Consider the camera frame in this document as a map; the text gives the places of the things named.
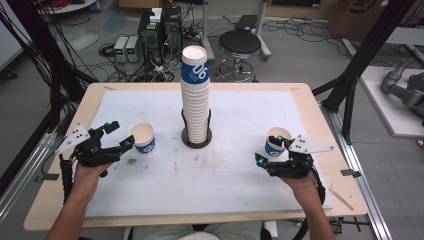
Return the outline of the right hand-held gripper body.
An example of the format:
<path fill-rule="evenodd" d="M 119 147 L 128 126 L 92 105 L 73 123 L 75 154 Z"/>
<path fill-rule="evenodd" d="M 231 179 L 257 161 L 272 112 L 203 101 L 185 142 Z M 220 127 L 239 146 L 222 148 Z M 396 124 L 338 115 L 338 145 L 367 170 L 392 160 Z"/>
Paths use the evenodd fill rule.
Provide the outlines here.
<path fill-rule="evenodd" d="M 270 176 L 303 178 L 314 169 L 313 153 L 329 152 L 334 149 L 332 145 L 302 135 L 290 141 L 291 144 L 286 147 L 288 159 L 273 162 L 273 167 L 265 168 Z"/>

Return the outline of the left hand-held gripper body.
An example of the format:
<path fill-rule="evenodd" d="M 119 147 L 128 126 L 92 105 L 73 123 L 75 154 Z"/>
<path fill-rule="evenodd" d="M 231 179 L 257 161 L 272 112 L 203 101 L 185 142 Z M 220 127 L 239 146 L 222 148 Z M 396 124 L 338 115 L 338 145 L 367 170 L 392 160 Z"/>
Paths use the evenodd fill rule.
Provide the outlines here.
<path fill-rule="evenodd" d="M 90 130 L 87 130 L 82 123 L 78 123 L 55 150 L 55 154 L 62 155 L 74 148 L 71 156 L 84 167 L 96 167 L 119 161 L 121 155 L 112 153 L 110 151 L 112 147 L 103 149 L 101 147 L 103 136 L 91 136 Z"/>

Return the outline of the blue white paper cup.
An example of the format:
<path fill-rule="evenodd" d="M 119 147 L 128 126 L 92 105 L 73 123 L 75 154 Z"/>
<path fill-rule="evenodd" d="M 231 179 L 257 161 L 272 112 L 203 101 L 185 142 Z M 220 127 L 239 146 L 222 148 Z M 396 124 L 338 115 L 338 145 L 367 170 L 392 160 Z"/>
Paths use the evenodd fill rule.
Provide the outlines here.
<path fill-rule="evenodd" d="M 288 130 L 286 130 L 285 128 L 282 128 L 282 127 L 273 127 L 268 131 L 267 137 L 266 137 L 266 142 L 265 142 L 265 152 L 272 157 L 279 157 L 286 150 L 286 148 L 283 149 L 283 150 L 280 150 L 280 149 L 275 149 L 275 148 L 271 147 L 269 142 L 268 142 L 268 137 L 271 136 L 271 135 L 273 135 L 273 136 L 281 135 L 284 138 L 291 140 L 292 139 L 291 134 Z"/>
<path fill-rule="evenodd" d="M 132 127 L 130 134 L 134 137 L 134 147 L 141 154 L 150 154 L 155 149 L 154 129 L 149 123 L 138 123 Z"/>

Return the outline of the black cup holder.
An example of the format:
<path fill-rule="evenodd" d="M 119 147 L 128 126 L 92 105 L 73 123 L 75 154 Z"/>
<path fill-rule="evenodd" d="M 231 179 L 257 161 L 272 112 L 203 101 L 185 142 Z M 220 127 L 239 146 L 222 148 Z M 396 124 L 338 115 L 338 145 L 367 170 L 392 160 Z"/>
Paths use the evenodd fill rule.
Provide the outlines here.
<path fill-rule="evenodd" d="M 183 123 L 184 123 L 184 128 L 181 132 L 181 138 L 183 143 L 192 149 L 201 149 L 206 147 L 207 145 L 209 145 L 212 141 L 212 130 L 210 128 L 210 122 L 211 122 L 211 116 L 212 113 L 209 113 L 208 118 L 207 118 L 207 132 L 206 132 L 206 139 L 203 142 L 200 143 L 194 143 L 190 140 L 189 135 L 188 135 L 188 123 L 186 121 L 185 115 L 184 115 L 184 110 L 181 110 L 181 117 L 183 119 Z"/>

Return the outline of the stack of paper cups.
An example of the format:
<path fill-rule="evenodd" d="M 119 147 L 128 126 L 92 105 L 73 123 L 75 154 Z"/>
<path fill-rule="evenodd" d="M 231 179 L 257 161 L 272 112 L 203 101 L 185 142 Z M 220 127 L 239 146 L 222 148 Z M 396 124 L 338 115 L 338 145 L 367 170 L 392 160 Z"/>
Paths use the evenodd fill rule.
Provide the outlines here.
<path fill-rule="evenodd" d="M 193 144 L 206 141 L 209 121 L 210 74 L 207 51 L 188 46 L 182 52 L 181 91 L 188 140 Z"/>

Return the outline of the person's right hand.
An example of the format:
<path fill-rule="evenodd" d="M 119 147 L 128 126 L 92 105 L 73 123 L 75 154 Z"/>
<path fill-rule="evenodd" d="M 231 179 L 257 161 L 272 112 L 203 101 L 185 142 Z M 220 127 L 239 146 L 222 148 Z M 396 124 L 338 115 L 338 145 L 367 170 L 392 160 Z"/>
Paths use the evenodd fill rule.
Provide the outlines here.
<path fill-rule="evenodd" d="M 319 198 L 316 181 L 311 173 L 299 179 L 281 177 L 281 180 L 292 189 L 298 202 Z"/>

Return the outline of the person's left hand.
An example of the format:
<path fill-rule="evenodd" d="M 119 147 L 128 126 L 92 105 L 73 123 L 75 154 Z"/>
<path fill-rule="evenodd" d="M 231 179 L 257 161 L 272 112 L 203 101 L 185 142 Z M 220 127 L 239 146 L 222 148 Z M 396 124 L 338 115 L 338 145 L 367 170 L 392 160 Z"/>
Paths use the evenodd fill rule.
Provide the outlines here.
<path fill-rule="evenodd" d="M 111 166 L 111 163 L 96 167 L 77 165 L 71 196 L 83 200 L 91 200 L 96 192 L 100 175 Z"/>

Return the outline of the white paper table mat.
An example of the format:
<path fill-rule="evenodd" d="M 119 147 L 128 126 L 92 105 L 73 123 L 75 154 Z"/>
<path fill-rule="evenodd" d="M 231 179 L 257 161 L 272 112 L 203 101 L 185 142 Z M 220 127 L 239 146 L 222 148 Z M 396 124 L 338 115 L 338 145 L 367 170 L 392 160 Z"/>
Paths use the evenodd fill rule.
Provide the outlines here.
<path fill-rule="evenodd" d="M 101 179 L 90 217 L 159 216 L 297 211 L 291 189 L 258 167 L 268 131 L 283 127 L 297 137 L 305 129 L 290 91 L 213 91 L 209 95 L 212 140 L 191 149 L 181 137 L 180 91 L 111 90 L 92 122 L 116 120 L 102 139 L 117 145 L 138 123 L 154 128 L 150 154 L 132 149 Z"/>

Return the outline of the thin wooden stick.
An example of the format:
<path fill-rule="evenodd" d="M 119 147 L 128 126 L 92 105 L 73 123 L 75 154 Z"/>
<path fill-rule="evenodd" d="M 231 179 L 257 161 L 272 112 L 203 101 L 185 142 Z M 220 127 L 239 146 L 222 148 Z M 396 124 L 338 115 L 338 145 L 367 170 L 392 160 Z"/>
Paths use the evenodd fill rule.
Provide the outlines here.
<path fill-rule="evenodd" d="M 348 203 L 340 194 L 338 194 L 334 189 L 330 188 L 329 191 L 340 201 L 342 202 L 350 211 L 354 211 L 354 207 Z"/>

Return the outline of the grey power supply unit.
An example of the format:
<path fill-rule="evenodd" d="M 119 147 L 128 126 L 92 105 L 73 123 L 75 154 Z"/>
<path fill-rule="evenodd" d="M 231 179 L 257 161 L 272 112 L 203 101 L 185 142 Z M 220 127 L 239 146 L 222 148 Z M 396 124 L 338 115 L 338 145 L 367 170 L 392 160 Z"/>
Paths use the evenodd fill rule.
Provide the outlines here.
<path fill-rule="evenodd" d="M 139 38 L 137 36 L 130 36 L 126 44 L 126 52 L 129 62 L 137 62 L 140 58 L 141 50 Z"/>
<path fill-rule="evenodd" d="M 114 53 L 115 53 L 116 60 L 118 62 L 128 61 L 128 57 L 126 53 L 127 41 L 128 41 L 127 37 L 120 37 L 114 45 Z"/>

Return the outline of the person's light trousers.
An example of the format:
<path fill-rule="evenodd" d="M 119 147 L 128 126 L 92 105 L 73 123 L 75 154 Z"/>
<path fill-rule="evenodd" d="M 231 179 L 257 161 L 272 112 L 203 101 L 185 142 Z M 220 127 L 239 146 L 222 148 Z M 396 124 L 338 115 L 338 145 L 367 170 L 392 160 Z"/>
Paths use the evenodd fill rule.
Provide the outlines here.
<path fill-rule="evenodd" d="M 204 230 L 192 225 L 136 227 L 132 240 L 260 240 L 260 221 L 209 224 Z"/>

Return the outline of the black computer tower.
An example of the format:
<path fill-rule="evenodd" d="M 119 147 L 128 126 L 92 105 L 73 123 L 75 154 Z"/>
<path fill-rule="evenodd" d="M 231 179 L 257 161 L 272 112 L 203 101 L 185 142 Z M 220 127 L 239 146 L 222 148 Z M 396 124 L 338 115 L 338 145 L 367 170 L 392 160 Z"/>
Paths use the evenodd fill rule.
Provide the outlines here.
<path fill-rule="evenodd" d="M 156 65 L 163 63 L 161 53 L 163 46 L 163 25 L 161 20 L 161 8 L 147 9 L 142 14 L 138 27 L 138 34 L 145 52 L 145 57 Z"/>
<path fill-rule="evenodd" d="M 169 6 L 164 9 L 162 18 L 166 43 L 175 52 L 182 50 L 181 7 Z"/>

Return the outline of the black round stool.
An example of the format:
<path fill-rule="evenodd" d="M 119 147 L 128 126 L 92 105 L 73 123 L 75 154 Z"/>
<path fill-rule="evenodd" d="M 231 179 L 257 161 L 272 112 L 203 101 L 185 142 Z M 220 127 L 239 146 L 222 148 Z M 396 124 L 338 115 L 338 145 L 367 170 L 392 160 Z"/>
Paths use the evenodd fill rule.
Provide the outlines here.
<path fill-rule="evenodd" d="M 219 49 L 228 58 L 216 68 L 216 79 L 226 82 L 254 81 L 256 74 L 248 59 L 256 56 L 261 49 L 259 38 L 248 31 L 233 30 L 219 37 Z"/>

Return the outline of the white floor board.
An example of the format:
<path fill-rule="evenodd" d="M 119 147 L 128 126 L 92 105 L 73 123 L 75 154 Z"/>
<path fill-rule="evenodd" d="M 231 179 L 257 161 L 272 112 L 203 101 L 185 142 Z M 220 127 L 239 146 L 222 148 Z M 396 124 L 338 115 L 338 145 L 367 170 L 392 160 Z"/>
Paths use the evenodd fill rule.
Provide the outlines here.
<path fill-rule="evenodd" d="M 381 90 L 383 78 L 390 71 L 390 67 L 369 66 L 361 76 L 361 83 L 392 136 L 424 137 L 424 119 L 415 115 L 400 99 Z"/>

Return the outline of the cardboard box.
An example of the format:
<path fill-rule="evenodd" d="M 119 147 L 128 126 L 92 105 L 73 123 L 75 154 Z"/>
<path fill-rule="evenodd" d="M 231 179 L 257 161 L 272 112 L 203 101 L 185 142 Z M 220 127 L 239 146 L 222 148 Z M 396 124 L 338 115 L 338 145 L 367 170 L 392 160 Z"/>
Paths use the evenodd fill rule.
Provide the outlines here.
<path fill-rule="evenodd" d="M 401 16 L 406 22 L 424 0 L 338 0 L 327 29 L 333 38 L 365 40 L 378 27 Z"/>

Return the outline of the aluminium rail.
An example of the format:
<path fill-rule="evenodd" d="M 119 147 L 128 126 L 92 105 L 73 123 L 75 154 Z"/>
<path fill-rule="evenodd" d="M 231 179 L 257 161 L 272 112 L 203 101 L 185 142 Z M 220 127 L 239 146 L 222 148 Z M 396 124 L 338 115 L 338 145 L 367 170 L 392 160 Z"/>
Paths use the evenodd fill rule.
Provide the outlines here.
<path fill-rule="evenodd" d="M 29 155 L 24 158 L 23 166 L 17 172 L 5 193 L 0 197 L 0 224 L 6 219 L 31 178 L 40 168 L 42 161 L 52 149 L 56 138 L 56 133 L 45 133 L 35 143 L 35 146 L 30 148 Z"/>
<path fill-rule="evenodd" d="M 333 135 L 339 145 L 347 165 L 349 166 L 349 169 L 359 173 L 359 175 L 356 176 L 354 180 L 359 188 L 360 193 L 362 194 L 362 197 L 365 200 L 367 206 L 366 217 L 368 218 L 375 239 L 393 240 L 384 217 L 379 209 L 378 203 L 371 190 L 371 187 L 367 181 L 366 175 L 363 171 L 355 149 L 342 135 L 342 118 L 337 112 L 330 112 L 322 106 L 321 110 L 327 120 L 330 129 L 333 132 Z"/>

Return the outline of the black metal frame post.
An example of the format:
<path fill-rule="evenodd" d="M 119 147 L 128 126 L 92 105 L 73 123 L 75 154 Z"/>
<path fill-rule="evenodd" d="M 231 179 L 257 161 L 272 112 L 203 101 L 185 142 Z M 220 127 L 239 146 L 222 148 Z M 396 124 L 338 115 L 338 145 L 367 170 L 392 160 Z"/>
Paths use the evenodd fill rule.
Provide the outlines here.
<path fill-rule="evenodd" d="M 340 104 L 345 102 L 341 134 L 349 145 L 352 144 L 351 123 L 356 85 L 363 72 L 386 43 L 402 18 L 411 9 L 414 2 L 415 0 L 388 0 L 385 10 L 377 19 L 346 69 L 337 78 L 312 90 L 314 96 L 330 90 L 329 96 L 322 101 L 323 107 L 329 112 L 337 113 Z"/>
<path fill-rule="evenodd" d="M 19 27 L 1 9 L 0 21 L 30 57 L 50 89 L 48 116 L 49 128 L 53 129 L 60 123 L 61 110 L 79 103 L 88 85 L 98 80 L 79 70 L 74 61 L 67 60 L 37 8 L 36 0 L 5 1 L 29 35 L 30 43 L 24 42 Z"/>

